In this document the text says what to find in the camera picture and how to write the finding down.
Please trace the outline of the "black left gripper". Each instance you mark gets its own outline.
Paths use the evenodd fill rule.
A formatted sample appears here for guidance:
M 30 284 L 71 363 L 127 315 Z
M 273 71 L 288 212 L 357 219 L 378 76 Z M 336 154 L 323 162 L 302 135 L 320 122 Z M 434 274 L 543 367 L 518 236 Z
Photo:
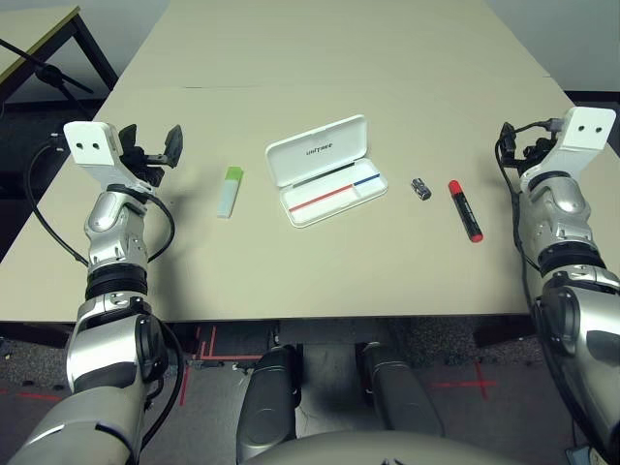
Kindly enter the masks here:
M 157 188 L 165 175 L 163 166 L 175 168 L 183 150 L 183 133 L 179 125 L 168 132 L 164 154 L 146 155 L 136 146 L 137 125 L 131 124 L 119 131 L 119 140 L 123 149 L 120 156 L 122 164 L 138 179 Z

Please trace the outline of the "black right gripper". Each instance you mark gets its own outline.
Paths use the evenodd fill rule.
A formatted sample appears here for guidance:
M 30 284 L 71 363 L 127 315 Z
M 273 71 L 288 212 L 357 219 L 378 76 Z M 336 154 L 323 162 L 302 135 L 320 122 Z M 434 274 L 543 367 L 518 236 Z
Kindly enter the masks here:
M 538 138 L 534 145 L 529 145 L 523 150 L 524 167 L 531 168 L 539 164 L 546 155 L 554 148 L 557 139 Z M 514 127 L 512 124 L 504 124 L 499 136 L 500 160 L 502 163 L 514 162 Z

